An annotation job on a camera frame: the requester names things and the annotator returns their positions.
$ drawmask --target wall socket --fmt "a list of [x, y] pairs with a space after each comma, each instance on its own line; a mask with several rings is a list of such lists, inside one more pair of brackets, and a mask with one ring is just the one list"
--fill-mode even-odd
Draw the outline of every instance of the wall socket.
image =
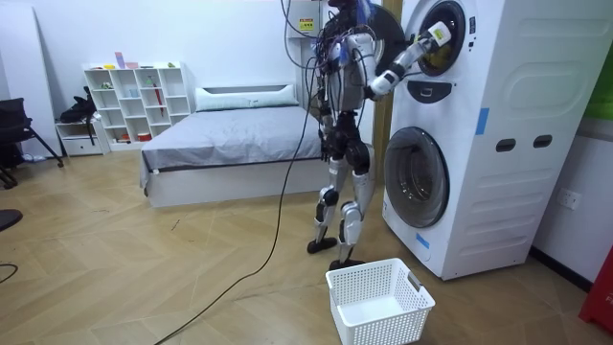
[[575, 211], [581, 202], [581, 194], [560, 188], [556, 200], [558, 204]]

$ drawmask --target bed frame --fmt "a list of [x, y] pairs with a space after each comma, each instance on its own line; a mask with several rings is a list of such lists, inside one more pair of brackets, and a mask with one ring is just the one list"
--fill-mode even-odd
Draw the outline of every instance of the bed frame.
[[[205, 89], [232, 93], [280, 85], [288, 83], [277, 82], [257, 86], [215, 85], [207, 86]], [[146, 194], [153, 207], [277, 196], [281, 194], [288, 167], [289, 162], [272, 162], [152, 173], [149, 176]], [[319, 191], [328, 184], [327, 163], [319, 159], [298, 160], [294, 162], [285, 192], [292, 194]]]

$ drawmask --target washing machine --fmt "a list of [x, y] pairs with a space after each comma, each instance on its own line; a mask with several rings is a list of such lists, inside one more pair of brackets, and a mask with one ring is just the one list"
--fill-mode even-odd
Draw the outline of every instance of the washing machine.
[[437, 276], [525, 262], [612, 19], [610, 0], [404, 1], [407, 40], [453, 38], [395, 91], [383, 217]]

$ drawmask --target floor cable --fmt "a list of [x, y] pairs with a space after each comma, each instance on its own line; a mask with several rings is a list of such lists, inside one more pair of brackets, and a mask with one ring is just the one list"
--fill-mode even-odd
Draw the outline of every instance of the floor cable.
[[9, 274], [9, 276], [7, 278], [1, 280], [0, 284], [8, 281], [19, 270], [19, 267], [16, 264], [0, 264], [0, 267], [12, 267], [12, 273]]
[[[313, 60], [313, 57], [308, 60], [308, 62], [306, 63], [306, 66], [308, 66], [308, 64], [312, 60]], [[266, 265], [268, 265], [268, 263], [270, 262], [270, 259], [272, 258], [272, 255], [275, 252], [275, 248], [277, 247], [277, 240], [279, 239], [279, 230], [281, 228], [281, 210], [283, 208], [283, 203], [284, 203], [284, 195], [285, 195], [285, 188], [287, 187], [287, 179], [289, 178], [289, 173], [291, 172], [291, 168], [294, 165], [294, 161], [296, 160], [296, 157], [298, 156], [298, 152], [300, 151], [300, 146], [303, 144], [303, 141], [305, 139], [305, 132], [307, 131], [307, 121], [308, 121], [308, 116], [310, 116], [309, 113], [308, 113], [308, 109], [309, 109], [309, 106], [310, 106], [310, 102], [313, 99], [313, 96], [312, 96], [312, 86], [313, 86], [313, 83], [314, 83], [314, 79], [315, 79], [315, 72], [313, 71], [313, 73], [311, 75], [311, 80], [310, 80], [310, 88], [308, 88], [308, 84], [306, 85], [307, 86], [307, 93], [308, 93], [308, 97], [307, 97], [308, 104], [306, 105], [306, 115], [305, 115], [305, 122], [303, 124], [303, 132], [302, 132], [302, 135], [300, 136], [300, 141], [298, 142], [298, 147], [294, 151], [294, 155], [292, 156], [291, 161], [289, 162], [289, 167], [287, 167], [287, 173], [285, 174], [285, 180], [284, 180], [284, 187], [282, 188], [281, 196], [279, 197], [279, 213], [277, 215], [277, 229], [275, 231], [275, 240], [272, 243], [272, 247], [270, 248], [270, 253], [268, 254], [268, 257], [266, 258], [266, 261], [260, 266], [260, 268], [256, 269], [255, 271], [253, 271], [253, 272], [243, 276], [242, 278], [238, 279], [237, 281], [235, 281], [228, 288], [226, 288], [223, 292], [221, 292], [221, 294], [219, 294], [217, 296], [217, 298], [213, 302], [211, 302], [211, 304], [209, 304], [204, 310], [199, 312], [196, 316], [191, 318], [188, 322], [183, 324], [181, 327], [179, 327], [176, 330], [174, 330], [172, 333], [166, 335], [164, 338], [162, 338], [160, 341], [156, 342], [154, 345], [164, 344], [165, 342], [167, 342], [168, 340], [170, 340], [171, 338], [173, 338], [177, 334], [180, 334], [190, 324], [192, 324], [193, 321], [195, 321], [198, 317], [202, 316], [202, 314], [204, 314], [217, 301], [219, 301], [221, 299], [221, 297], [223, 297], [228, 291], [230, 291], [233, 287], [235, 287], [238, 283], [242, 282], [243, 280], [245, 280], [245, 279], [247, 279], [249, 277], [253, 277], [256, 274], [260, 273], [266, 267]]]

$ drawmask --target porthole door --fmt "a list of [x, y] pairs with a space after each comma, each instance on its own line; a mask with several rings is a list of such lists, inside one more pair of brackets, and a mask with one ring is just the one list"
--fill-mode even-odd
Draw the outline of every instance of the porthole door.
[[451, 68], [462, 51], [465, 38], [465, 14], [457, 2], [442, 1], [435, 5], [423, 18], [419, 34], [424, 33], [439, 21], [442, 21], [451, 32], [451, 40], [438, 51], [420, 59], [421, 71], [430, 77], [439, 76]]
[[439, 146], [425, 130], [411, 126], [394, 134], [385, 153], [385, 188], [408, 225], [426, 228], [441, 219], [449, 177]]

